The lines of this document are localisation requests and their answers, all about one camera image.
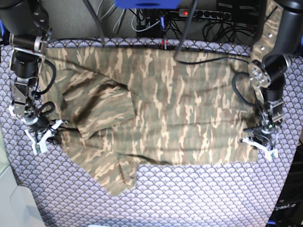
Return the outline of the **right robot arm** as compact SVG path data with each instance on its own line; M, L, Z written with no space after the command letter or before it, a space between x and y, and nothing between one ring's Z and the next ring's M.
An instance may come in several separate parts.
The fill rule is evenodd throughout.
M10 69L16 75L9 112L27 126L25 134L32 142L33 153L45 153L47 142L60 142L58 128L65 122L48 120L55 110L53 102L39 108L35 105L56 78L55 66L45 58L52 33L48 13L39 0L2 0L0 23L9 32L13 48Z

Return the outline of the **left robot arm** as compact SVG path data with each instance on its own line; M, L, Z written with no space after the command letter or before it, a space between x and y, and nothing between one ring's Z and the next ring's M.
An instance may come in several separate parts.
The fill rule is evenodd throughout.
M301 0L266 0L260 11L257 35L251 47L248 73L237 73L232 87L238 98L257 113L255 127L244 129L249 135L240 140L264 152L265 159L278 157L275 146L283 118L285 72L291 67L291 55L303 35ZM236 88L240 76L250 79L255 100L248 102Z

